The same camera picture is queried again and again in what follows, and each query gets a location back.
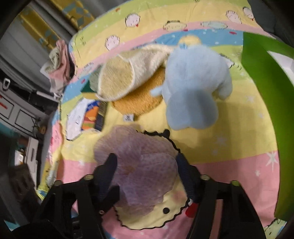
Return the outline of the purple mesh bath sponge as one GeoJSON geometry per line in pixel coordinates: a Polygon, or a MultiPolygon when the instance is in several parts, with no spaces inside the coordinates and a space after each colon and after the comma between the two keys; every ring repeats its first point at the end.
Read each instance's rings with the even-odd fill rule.
{"type": "Polygon", "coordinates": [[[111,153],[117,156],[112,184],[120,187],[116,207],[128,215],[147,215],[174,186],[177,150],[164,137],[119,125],[94,146],[94,159],[99,165],[111,153]]]}

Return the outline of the tissue pack with burger print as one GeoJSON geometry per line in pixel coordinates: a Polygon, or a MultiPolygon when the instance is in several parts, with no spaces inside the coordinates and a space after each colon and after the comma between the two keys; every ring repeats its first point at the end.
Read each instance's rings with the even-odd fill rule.
{"type": "Polygon", "coordinates": [[[91,100],[86,107],[81,130],[95,129],[102,131],[104,127],[105,115],[107,110],[107,102],[91,100]]]}

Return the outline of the cream yellow towel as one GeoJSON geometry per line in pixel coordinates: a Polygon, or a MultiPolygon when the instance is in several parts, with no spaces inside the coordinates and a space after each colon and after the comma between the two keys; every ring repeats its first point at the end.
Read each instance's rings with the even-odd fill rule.
{"type": "Polygon", "coordinates": [[[174,49],[174,46],[149,44],[109,59],[99,72],[98,99],[116,101],[125,97],[164,67],[174,49]]]}

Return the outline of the light blue plush elephant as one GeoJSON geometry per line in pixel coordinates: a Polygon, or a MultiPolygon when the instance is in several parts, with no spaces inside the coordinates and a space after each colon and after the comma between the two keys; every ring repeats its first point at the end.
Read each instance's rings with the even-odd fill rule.
{"type": "Polygon", "coordinates": [[[197,36],[187,35],[168,57],[163,84],[150,94],[163,97],[167,123],[178,131],[214,125],[218,119],[215,100],[225,100],[232,89],[224,57],[203,45],[197,36]]]}

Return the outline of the white cabinet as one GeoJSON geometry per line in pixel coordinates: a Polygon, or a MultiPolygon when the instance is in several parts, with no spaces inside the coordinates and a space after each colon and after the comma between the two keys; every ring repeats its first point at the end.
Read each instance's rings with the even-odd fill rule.
{"type": "Polygon", "coordinates": [[[34,137],[36,127],[48,115],[41,112],[9,89],[10,80],[1,81],[1,124],[23,136],[34,137]]]}

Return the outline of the yellow green dish sponge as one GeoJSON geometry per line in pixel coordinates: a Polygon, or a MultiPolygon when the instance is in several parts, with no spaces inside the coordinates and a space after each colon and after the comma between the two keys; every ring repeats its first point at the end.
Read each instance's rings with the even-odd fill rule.
{"type": "Polygon", "coordinates": [[[90,81],[88,81],[81,90],[81,94],[88,100],[98,100],[96,92],[90,88],[90,81]]]}

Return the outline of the orange round fluffy cloth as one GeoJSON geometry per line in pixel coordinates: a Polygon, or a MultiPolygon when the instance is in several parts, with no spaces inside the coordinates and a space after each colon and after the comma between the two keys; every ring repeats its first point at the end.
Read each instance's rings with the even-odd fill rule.
{"type": "Polygon", "coordinates": [[[150,90],[161,86],[165,78],[165,69],[160,67],[143,85],[130,92],[125,97],[113,101],[113,107],[122,115],[136,116],[148,113],[162,101],[162,96],[152,97],[150,90]]]}

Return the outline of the grey green small cloth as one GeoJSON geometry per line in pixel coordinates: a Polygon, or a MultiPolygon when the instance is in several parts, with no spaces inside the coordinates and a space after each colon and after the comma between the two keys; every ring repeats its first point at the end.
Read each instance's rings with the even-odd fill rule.
{"type": "Polygon", "coordinates": [[[102,69],[102,65],[99,65],[89,76],[89,84],[92,91],[98,90],[99,75],[102,69]]]}

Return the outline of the pile of pink beige clothes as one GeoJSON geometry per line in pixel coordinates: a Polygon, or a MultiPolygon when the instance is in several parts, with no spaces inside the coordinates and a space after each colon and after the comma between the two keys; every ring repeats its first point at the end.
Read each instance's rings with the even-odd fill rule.
{"type": "Polygon", "coordinates": [[[49,60],[41,67],[40,73],[50,82],[50,92],[60,94],[74,74],[74,65],[63,39],[57,40],[56,47],[49,53],[49,60]]]}

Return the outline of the green cardboard box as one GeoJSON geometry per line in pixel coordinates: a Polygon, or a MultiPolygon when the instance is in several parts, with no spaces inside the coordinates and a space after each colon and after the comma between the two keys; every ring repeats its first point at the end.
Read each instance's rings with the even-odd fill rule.
{"type": "Polygon", "coordinates": [[[293,60],[293,48],[264,35],[244,32],[241,63],[258,88],[271,117],[279,153],[276,218],[293,216],[293,83],[271,53],[293,60]]]}

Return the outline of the grey curtain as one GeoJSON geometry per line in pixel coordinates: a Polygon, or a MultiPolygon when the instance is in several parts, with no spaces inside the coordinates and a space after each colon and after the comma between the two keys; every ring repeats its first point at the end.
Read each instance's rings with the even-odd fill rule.
{"type": "MultiPolygon", "coordinates": [[[[49,52],[41,47],[16,19],[31,1],[1,1],[1,23],[9,22],[1,36],[1,73],[28,91],[50,91],[49,80],[40,73],[49,52]]],[[[96,19],[123,1],[82,1],[96,19]]]]}

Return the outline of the yellow patterned curtain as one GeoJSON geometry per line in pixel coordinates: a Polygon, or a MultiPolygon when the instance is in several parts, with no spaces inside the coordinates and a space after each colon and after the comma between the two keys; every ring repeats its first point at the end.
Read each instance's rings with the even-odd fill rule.
{"type": "Polygon", "coordinates": [[[60,39],[71,37],[95,18],[82,1],[31,1],[16,17],[47,52],[60,39]]]}

